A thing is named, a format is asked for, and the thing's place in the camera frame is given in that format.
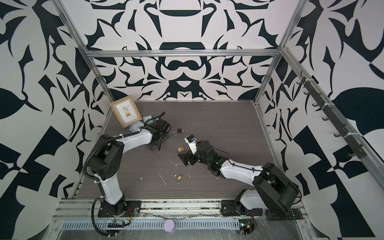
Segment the small black padlock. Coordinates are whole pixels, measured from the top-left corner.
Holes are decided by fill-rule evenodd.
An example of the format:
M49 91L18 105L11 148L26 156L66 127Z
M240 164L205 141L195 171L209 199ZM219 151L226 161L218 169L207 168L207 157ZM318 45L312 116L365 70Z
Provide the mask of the small black padlock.
M177 136L178 134L182 134L186 131L186 129L178 128L176 131L173 132L173 136Z

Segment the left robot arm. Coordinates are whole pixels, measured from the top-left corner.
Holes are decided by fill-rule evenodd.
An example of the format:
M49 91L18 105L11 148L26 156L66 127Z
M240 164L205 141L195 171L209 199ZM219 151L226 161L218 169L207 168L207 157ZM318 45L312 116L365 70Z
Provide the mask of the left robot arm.
M98 184L101 200L111 207L122 205L125 197L118 181L118 171L124 153L140 146L160 149L169 137L171 125L161 117L145 122L135 132L116 136L102 135L83 166L83 175Z

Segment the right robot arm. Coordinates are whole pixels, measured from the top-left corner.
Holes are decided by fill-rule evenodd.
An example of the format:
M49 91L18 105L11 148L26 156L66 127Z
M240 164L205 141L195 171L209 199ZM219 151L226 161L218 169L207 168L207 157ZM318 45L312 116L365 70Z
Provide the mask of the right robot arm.
M178 157L185 166L196 163L207 166L215 177L236 180L253 186L238 195L238 206L251 211L257 204L264 203L268 210L279 215L287 215L301 194L298 185L293 183L273 163L264 166L241 164L231 160L229 154L221 156L209 141L186 141L190 150L179 152Z

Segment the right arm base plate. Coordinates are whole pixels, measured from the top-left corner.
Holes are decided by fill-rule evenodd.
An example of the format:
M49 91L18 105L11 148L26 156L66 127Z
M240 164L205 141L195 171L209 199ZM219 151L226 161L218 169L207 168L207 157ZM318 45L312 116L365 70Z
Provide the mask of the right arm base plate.
M263 209L246 209L238 200L222 200L221 201L221 215L225 217L233 216L262 216Z

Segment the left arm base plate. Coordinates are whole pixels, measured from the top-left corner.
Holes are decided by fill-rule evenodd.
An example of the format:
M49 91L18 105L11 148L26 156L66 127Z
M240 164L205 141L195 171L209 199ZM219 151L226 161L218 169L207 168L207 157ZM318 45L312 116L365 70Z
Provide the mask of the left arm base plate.
M116 205L111 205L102 200L101 207L98 212L99 218L112 217L133 217L141 211L141 201L123 201L120 200Z

